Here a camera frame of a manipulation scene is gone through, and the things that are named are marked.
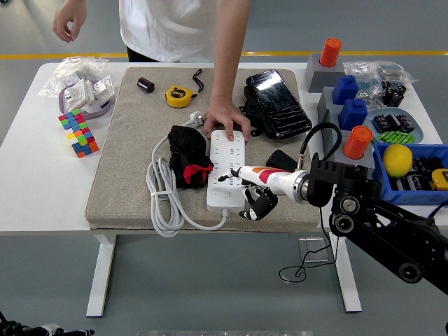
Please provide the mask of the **person's right hand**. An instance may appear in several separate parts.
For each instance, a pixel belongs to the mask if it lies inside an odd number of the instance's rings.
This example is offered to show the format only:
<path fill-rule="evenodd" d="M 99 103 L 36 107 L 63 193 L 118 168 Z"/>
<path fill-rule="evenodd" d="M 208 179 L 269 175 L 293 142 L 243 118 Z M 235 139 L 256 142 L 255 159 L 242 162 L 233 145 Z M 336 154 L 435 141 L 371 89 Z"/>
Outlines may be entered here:
<path fill-rule="evenodd" d="M 87 5 L 82 1 L 68 1 L 55 13 L 53 33 L 63 42 L 74 42 L 87 19 Z"/>

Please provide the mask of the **person's left hand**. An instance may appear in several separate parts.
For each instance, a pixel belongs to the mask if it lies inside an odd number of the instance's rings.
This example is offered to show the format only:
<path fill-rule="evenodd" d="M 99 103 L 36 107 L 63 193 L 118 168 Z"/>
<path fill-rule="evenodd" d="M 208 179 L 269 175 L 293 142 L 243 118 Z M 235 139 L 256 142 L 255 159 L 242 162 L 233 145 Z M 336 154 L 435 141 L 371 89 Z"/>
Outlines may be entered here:
<path fill-rule="evenodd" d="M 227 139 L 234 140 L 234 126 L 241 128 L 244 140 L 247 143 L 251 135 L 251 124 L 248 118 L 241 114 L 239 109 L 228 99 L 212 99 L 205 113 L 203 130 L 207 139 L 211 139 L 211 134 L 215 127 L 224 127 Z"/>

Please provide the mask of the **black white robot left hand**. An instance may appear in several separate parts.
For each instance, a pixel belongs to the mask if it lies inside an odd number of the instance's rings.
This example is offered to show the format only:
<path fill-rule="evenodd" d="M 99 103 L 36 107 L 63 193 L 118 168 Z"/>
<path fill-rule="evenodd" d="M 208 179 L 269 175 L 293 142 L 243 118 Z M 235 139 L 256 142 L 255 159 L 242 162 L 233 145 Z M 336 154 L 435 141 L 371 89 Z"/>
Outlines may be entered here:
<path fill-rule="evenodd" d="M 46 325 L 31 328 L 27 325 L 22 325 L 14 320 L 7 320 L 3 313 L 1 313 L 1 335 L 18 335 L 18 336 L 50 336 L 50 335 L 94 335 L 94 330 L 73 330 L 65 331 L 57 324 L 49 323 Z"/>

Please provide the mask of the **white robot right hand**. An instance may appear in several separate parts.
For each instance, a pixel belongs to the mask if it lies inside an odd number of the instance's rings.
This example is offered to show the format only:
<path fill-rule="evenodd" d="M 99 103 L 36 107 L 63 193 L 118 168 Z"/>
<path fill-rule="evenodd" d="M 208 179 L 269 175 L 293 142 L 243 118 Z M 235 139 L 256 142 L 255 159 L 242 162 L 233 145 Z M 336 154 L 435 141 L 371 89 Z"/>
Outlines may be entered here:
<path fill-rule="evenodd" d="M 249 203 L 249 210 L 239 212 L 242 218 L 259 221 L 278 204 L 278 195 L 287 195 L 301 202 L 300 184 L 303 171 L 289 172 L 273 167 L 242 166 L 231 169 L 218 178 L 219 182 L 236 177 L 241 179 L 241 191 Z"/>

